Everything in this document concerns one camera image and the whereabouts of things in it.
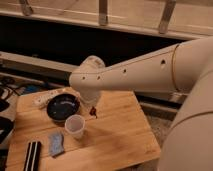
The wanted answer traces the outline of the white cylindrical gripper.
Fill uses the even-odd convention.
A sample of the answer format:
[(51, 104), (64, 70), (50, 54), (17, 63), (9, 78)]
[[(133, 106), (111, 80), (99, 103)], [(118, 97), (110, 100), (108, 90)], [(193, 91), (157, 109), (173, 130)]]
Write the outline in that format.
[(88, 107), (95, 107), (101, 97), (100, 91), (83, 90), (80, 91), (81, 102)]

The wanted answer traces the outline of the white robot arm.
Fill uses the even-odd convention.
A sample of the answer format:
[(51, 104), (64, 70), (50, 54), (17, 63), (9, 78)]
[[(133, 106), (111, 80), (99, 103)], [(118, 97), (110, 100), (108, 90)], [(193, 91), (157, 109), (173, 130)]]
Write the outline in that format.
[(110, 67), (90, 56), (69, 83), (87, 102), (100, 90), (185, 93), (164, 140), (158, 171), (213, 171), (213, 36)]

